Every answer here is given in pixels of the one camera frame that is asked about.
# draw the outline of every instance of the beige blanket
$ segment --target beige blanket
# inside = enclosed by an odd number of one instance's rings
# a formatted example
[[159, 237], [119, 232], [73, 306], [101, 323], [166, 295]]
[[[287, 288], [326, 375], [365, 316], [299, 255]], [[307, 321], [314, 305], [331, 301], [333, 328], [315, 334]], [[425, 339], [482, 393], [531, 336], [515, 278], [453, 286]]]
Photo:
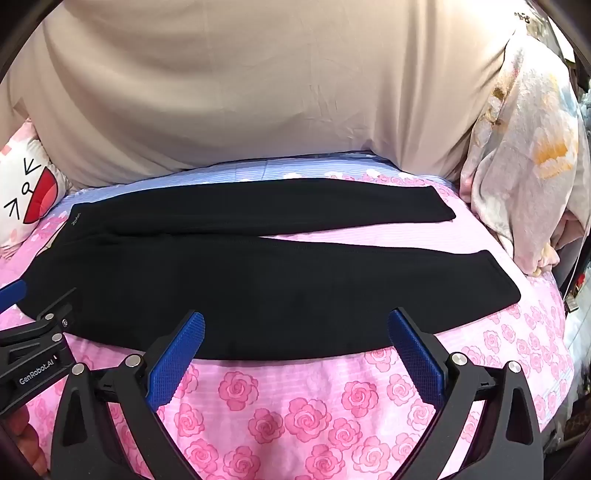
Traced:
[[0, 86], [0, 144], [30, 116], [77, 187], [349, 150], [457, 179], [510, 5], [65, 0]]

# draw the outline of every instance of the pink fabric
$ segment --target pink fabric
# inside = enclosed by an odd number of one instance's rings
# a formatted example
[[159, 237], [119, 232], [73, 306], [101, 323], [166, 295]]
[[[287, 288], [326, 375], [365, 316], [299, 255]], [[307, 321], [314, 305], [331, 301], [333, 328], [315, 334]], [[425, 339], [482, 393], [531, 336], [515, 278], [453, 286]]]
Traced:
[[[375, 181], [426, 183], [384, 176]], [[285, 238], [456, 253], [490, 250], [521, 290], [521, 301], [438, 337], [450, 352], [462, 351], [477, 364], [500, 367], [509, 360], [519, 361], [543, 427], [565, 398], [573, 378], [572, 360], [562, 340], [565, 316], [556, 284], [550, 274], [526, 278], [451, 190], [433, 186], [456, 212], [455, 220]], [[0, 286], [18, 278], [65, 217], [42, 220], [12, 260], [0, 264]], [[24, 321], [15, 307], [0, 315], [1, 328]], [[112, 367], [129, 353], [71, 336], [68, 340], [76, 359], [91, 368]], [[64, 380], [29, 404], [31, 422], [47, 454], [63, 385]], [[461, 464], [481, 409], [480, 404], [473, 406], [443, 475]], [[120, 407], [111, 405], [111, 412], [133, 467], [149, 476]], [[418, 397], [392, 348], [281, 365], [193, 361], [170, 404], [158, 411], [203, 480], [389, 480], [433, 413], [433, 408]]]

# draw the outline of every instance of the bed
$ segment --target bed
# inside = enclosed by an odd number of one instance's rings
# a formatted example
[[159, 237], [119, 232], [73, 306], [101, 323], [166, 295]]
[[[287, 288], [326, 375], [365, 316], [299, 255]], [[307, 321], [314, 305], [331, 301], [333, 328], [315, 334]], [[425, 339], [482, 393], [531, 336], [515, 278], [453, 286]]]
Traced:
[[[394, 188], [436, 188], [454, 210], [455, 220], [367, 226], [282, 238], [412, 246], [452, 253], [488, 249], [515, 281], [521, 301], [477, 322], [439, 334], [438, 338], [448, 351], [462, 351], [479, 365], [501, 367], [509, 360], [519, 361], [530, 385], [540, 428], [546, 426], [566, 398], [574, 372], [563, 341], [565, 315], [554, 278], [549, 273], [539, 278], [526, 277], [471, 214], [449, 182], [403, 173], [371, 153], [244, 161], [126, 186], [79, 191], [64, 198], [10, 260], [0, 260], [0, 287], [20, 277], [76, 203], [178, 185], [298, 177], [367, 181]], [[428, 300], [428, 291], [424, 295]], [[0, 329], [27, 321], [17, 307], [12, 307], [0, 315]], [[112, 367], [129, 354], [121, 348], [72, 336], [68, 341], [76, 359], [91, 368]], [[31, 423], [48, 457], [64, 382], [65, 379], [29, 403]], [[478, 403], [473, 405], [442, 476], [459, 468], [478, 425], [481, 408]], [[132, 466], [149, 476], [121, 409], [111, 405], [111, 413]], [[390, 479], [433, 414], [433, 407], [420, 400], [392, 348], [280, 364], [194, 360], [170, 404], [158, 410], [168, 432], [205, 480]]]

